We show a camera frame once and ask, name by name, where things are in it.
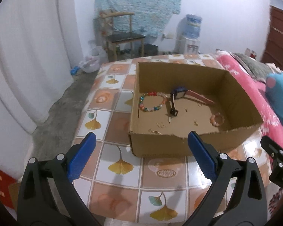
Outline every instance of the checkered tablecloth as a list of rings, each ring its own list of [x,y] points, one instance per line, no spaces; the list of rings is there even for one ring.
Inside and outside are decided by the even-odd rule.
[[[124,221],[171,223],[185,221],[211,185],[193,156],[138,158],[127,135],[137,62],[169,62],[223,67],[211,55],[160,55],[102,65],[87,97],[73,144],[94,132],[97,145],[74,187],[92,213]],[[256,159],[264,185],[269,184],[270,162],[260,147],[258,130],[228,155]],[[231,197],[231,179],[218,211]]]

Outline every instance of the trash can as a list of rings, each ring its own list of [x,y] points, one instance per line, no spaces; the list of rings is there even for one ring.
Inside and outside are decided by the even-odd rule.
[[[155,56],[158,55],[158,46],[152,44],[145,44],[143,50],[143,56]],[[139,57],[141,57],[141,47],[139,47]]]

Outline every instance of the water bottle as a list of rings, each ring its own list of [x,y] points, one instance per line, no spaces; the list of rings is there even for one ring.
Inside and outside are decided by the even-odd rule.
[[[190,39],[197,39],[200,36],[202,18],[193,14],[186,15],[187,23],[183,36]]]

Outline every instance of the black chair seat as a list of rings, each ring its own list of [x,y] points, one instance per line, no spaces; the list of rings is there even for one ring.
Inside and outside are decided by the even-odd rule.
[[[113,35],[106,36],[106,40],[112,43],[122,42],[126,40],[142,39],[142,38],[144,38],[144,35],[137,34],[134,32],[123,32],[119,34],[113,34]]]

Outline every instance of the colorful beaded bracelet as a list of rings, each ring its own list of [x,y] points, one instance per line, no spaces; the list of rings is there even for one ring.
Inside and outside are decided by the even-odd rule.
[[[145,96],[161,96],[163,97],[163,101],[161,102],[160,105],[155,106],[153,108],[145,108],[143,106],[143,100]],[[144,111],[144,112],[150,112],[150,111],[157,111],[160,110],[161,107],[166,103],[166,101],[168,100],[168,97],[166,94],[162,93],[162,92],[149,92],[149,93],[144,93],[140,99],[139,99],[139,108]]]

